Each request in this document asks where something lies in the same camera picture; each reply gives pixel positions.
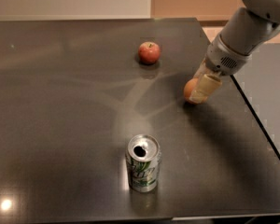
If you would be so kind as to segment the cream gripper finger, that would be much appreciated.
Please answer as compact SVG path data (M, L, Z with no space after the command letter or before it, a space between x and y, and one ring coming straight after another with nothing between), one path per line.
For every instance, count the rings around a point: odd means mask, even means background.
M205 60L203 60L201 62L201 64L199 65L197 71L194 74L194 78L199 78L201 75L203 74L207 74L208 73L208 68L206 67L206 62Z
M211 74L200 75L199 78L194 78L193 81L193 89L190 93L189 100L194 104L203 103L222 85L221 79Z

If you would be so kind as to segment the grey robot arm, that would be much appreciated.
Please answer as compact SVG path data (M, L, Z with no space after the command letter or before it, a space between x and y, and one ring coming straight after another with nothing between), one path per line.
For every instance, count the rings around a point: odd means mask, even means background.
M280 34L280 0L242 1L208 46L185 96L188 102L206 101L222 85L223 76L237 73L260 45Z

